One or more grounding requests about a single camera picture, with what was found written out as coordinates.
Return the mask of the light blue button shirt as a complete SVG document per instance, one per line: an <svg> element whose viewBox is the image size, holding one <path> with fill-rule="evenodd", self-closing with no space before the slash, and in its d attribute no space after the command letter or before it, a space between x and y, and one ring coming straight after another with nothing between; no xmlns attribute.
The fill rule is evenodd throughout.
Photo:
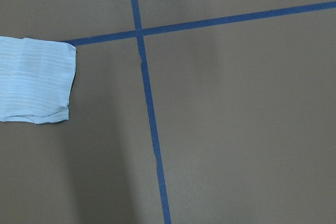
<svg viewBox="0 0 336 224"><path fill-rule="evenodd" d="M1 121L69 119L76 48L66 42L1 37Z"/></svg>

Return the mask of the blue tape grid lines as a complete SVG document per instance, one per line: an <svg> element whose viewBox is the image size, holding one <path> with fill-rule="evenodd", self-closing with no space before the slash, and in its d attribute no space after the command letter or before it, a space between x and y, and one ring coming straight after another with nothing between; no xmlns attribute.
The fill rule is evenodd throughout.
<svg viewBox="0 0 336 224"><path fill-rule="evenodd" d="M97 44L101 42L111 42L115 40L123 40L123 39L129 39L129 38L136 39L137 49L138 49L138 53L141 59L141 75L142 75L142 82L144 86L146 109L147 109L148 118L149 118L149 126L150 126L151 141L152 141L152 146L153 146L153 153L154 153L155 161L156 161L156 174L157 174L157 179L158 179L157 182L159 185L163 221L164 223L171 223L172 220L171 220L170 206L169 206L169 200L168 200L168 195L167 195L167 190L166 190L164 167L163 167L162 154L161 154L161 149L160 149L160 140L159 140L157 122L155 118L155 109L154 109L154 103L153 103L153 95L152 95L152 89L151 89L148 59L146 56L144 38L146 36L166 34L166 33L171 33L175 31L191 30L191 29L197 29L197 28L203 28L203 27L246 22L249 20L257 20L257 19L271 18L271 17L277 17L277 16L286 16L286 15L299 14L299 13L315 12L315 11L326 10L326 9L334 9L335 1L308 4L308 5L300 5L300 6L279 8L279 9L263 10L259 12L230 15L230 16L224 16L224 17L203 19L203 20L197 20L197 21L192 21L192 22L177 23L177 24L156 26L156 27L150 27L150 28L143 28L142 26L139 0L131 0L131 6L132 6L133 21L134 21L134 30L71 39L71 40L67 40L67 42L73 46L83 46L83 45Z"/></svg>

